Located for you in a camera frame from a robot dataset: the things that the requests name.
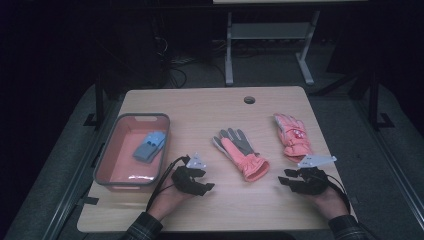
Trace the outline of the plain blue glove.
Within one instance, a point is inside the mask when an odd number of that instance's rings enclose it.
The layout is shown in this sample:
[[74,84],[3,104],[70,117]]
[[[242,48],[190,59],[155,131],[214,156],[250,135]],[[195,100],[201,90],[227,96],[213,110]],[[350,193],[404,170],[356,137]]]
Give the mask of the plain blue glove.
[[151,155],[151,159],[154,159],[155,156],[162,149],[165,144],[166,134],[161,131],[155,131],[152,133],[152,139],[150,140],[150,144],[154,147],[154,151]]

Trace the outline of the pink glove with red print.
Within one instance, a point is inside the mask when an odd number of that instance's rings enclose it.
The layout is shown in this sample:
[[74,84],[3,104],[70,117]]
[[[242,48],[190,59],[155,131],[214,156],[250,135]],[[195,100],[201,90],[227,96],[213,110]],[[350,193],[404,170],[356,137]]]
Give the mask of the pink glove with red print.
[[306,155],[312,154],[311,143],[301,120],[280,113],[275,113],[274,119],[284,146],[283,153],[290,161],[299,163]]

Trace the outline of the pink glove with grey palm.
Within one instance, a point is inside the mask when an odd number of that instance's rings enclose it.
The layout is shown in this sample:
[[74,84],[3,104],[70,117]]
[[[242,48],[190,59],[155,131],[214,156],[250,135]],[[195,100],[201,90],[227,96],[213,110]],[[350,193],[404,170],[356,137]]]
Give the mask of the pink glove with grey palm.
[[222,129],[219,134],[212,139],[214,145],[233,162],[246,182],[257,181],[268,172],[269,162],[254,151],[242,130]]

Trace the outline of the metal frame rail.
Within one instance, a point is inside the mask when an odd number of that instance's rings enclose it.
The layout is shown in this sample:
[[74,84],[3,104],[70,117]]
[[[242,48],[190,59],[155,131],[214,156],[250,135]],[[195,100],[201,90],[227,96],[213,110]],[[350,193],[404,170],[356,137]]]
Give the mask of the metal frame rail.
[[85,126],[85,120],[94,112],[93,104],[78,105],[54,147],[44,176],[50,181],[52,213],[42,240],[57,240],[78,203],[93,182],[96,162],[121,107],[120,101],[107,101],[105,119],[99,125]]
[[376,140],[410,211],[424,230],[424,138],[395,100],[383,105],[372,121],[364,101],[355,104]]

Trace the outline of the person's left hand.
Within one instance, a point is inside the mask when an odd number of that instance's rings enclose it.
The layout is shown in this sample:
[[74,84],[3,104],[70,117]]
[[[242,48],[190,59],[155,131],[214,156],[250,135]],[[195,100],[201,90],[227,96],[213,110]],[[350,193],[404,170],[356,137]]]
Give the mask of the person's left hand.
[[160,193],[153,200],[150,208],[147,210],[151,216],[159,221],[170,215],[186,200],[193,198],[193,195],[179,191],[170,176],[168,176],[162,185]]

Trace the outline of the person's right hand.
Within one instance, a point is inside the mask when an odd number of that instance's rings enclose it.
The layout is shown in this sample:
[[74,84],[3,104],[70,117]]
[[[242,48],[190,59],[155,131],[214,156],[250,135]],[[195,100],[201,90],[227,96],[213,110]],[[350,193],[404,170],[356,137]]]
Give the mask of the person's right hand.
[[311,201],[327,220],[349,214],[344,201],[332,188],[327,188],[319,195],[306,195],[305,198]]

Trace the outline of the white metal desk frame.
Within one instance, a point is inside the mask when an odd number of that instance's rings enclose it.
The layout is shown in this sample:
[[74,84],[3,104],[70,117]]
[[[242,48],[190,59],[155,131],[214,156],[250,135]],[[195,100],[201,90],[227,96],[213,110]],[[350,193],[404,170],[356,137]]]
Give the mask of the white metal desk frame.
[[314,79],[306,62],[306,57],[320,17],[315,11],[309,22],[295,23],[236,23],[233,14],[227,14],[225,85],[234,84],[232,64],[233,40],[303,40],[303,49],[296,54],[296,60],[307,85],[313,85]]

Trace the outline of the black stand post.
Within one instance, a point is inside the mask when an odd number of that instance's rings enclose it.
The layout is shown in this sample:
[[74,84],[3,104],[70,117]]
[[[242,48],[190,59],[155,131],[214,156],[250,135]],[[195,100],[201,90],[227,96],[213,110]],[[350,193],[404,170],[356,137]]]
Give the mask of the black stand post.
[[368,120],[375,131],[381,128],[394,128],[395,125],[386,113],[378,111],[379,102],[379,78],[375,70],[370,72]]
[[84,126],[92,126],[98,130],[105,119],[104,113],[104,99],[103,99],[103,86],[102,86],[102,77],[100,74],[97,75],[95,84],[95,112],[90,113],[84,122]]

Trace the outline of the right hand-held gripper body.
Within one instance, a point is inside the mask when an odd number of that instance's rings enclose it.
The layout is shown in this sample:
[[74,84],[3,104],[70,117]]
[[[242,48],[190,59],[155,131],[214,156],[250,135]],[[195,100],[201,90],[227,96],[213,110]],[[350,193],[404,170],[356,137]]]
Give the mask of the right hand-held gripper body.
[[335,156],[306,155],[298,164],[295,176],[302,178],[292,185],[292,191],[306,195],[319,195],[329,186],[327,174],[319,166],[333,163]]

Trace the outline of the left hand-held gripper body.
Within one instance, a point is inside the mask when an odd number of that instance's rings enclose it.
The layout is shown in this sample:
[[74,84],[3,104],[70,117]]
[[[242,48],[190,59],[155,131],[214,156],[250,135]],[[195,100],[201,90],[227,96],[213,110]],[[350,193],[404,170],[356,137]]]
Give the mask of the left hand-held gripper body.
[[199,177],[194,177],[194,170],[204,170],[206,165],[202,162],[197,153],[195,153],[193,157],[184,157],[183,162],[184,165],[178,166],[171,176],[174,186],[181,192],[200,196],[199,191],[202,183],[196,181],[196,178]]

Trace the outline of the blue glove with dots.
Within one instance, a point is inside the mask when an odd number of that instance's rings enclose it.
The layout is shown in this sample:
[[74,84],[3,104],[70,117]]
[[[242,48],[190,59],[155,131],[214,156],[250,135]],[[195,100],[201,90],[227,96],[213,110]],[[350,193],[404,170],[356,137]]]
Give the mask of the blue glove with dots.
[[143,163],[151,163],[153,161],[153,159],[151,159],[151,155],[154,151],[154,147],[150,144],[150,140],[152,139],[153,132],[148,133],[143,139],[142,143],[134,151],[133,157],[137,161],[140,161]]

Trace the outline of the pink basket with grey rim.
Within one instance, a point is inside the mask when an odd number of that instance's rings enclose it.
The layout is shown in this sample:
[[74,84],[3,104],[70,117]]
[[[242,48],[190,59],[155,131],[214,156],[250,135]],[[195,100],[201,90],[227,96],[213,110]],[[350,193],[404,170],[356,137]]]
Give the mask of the pink basket with grey rim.
[[[106,141],[94,172],[94,180],[110,191],[151,192],[163,171],[170,119],[163,113],[128,113],[120,115]],[[145,136],[153,131],[166,134],[165,144],[151,163],[133,157]]]

